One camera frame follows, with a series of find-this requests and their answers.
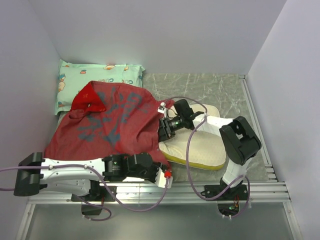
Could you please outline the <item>cream yellow foam pillow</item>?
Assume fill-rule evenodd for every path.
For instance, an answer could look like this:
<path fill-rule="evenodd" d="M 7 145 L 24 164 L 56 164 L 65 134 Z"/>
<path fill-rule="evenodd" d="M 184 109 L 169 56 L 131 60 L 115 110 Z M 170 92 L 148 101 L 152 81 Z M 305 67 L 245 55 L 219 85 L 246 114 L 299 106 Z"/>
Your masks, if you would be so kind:
<path fill-rule="evenodd" d="M 189 162 L 193 168 L 217 171 L 226 162 L 226 152 L 221 137 L 204 131 L 196 131 L 189 144 L 187 143 L 191 130 L 182 128 L 175 132 L 172 139 L 159 143 L 159 149 L 168 161 L 181 165 Z"/>

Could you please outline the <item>red patterned pillowcase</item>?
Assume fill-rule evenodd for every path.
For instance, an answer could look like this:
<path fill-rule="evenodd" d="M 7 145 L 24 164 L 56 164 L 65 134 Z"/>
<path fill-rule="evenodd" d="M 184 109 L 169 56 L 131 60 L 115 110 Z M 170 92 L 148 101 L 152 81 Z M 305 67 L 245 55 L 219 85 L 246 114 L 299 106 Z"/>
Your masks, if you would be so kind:
<path fill-rule="evenodd" d="M 170 167 L 159 149 L 161 102 L 146 89 L 125 83 L 89 82 L 74 98 L 44 157 L 86 161 L 115 154 L 148 153 Z"/>

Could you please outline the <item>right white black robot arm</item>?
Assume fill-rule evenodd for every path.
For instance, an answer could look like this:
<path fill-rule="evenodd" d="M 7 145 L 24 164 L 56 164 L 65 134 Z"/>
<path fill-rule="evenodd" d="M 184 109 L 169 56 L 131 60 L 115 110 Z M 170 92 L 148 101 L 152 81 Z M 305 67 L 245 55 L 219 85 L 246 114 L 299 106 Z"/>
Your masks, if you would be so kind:
<path fill-rule="evenodd" d="M 190 105 L 186 99 L 172 107 L 161 103 L 158 112 L 164 114 L 159 120 L 159 148 L 168 160 L 188 169 L 219 170 L 227 165 L 220 194 L 226 200 L 233 199 L 262 147 L 247 119 L 222 118 L 214 106 Z"/>

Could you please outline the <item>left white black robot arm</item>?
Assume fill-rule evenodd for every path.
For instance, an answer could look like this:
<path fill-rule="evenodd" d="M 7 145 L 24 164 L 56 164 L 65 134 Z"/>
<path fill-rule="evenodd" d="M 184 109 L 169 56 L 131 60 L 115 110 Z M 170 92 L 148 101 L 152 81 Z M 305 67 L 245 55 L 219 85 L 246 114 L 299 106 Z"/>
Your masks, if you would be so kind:
<path fill-rule="evenodd" d="M 42 153 L 35 152 L 22 160 L 18 167 L 13 190 L 17 197 L 60 192 L 96 201 L 103 194 L 101 181 L 122 182 L 137 178 L 168 189 L 173 181 L 167 167 L 154 162 L 146 152 L 78 161 L 44 158 Z"/>

